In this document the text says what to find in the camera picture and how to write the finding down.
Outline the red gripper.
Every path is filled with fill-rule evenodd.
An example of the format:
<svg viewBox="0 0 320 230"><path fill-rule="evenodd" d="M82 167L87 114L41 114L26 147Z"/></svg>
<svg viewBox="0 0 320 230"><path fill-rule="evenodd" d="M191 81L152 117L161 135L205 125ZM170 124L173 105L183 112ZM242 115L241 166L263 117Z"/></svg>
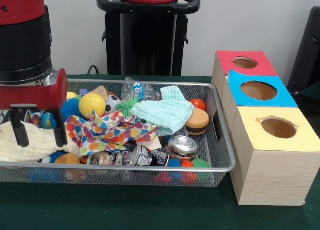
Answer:
<svg viewBox="0 0 320 230"><path fill-rule="evenodd" d="M56 145L62 148L68 144L65 122L60 111L67 92L68 78L63 68L54 68L47 77L34 82L0 86L0 108L11 110L10 122L20 147L28 147L29 138L25 125L21 123L19 109L53 110Z"/></svg>

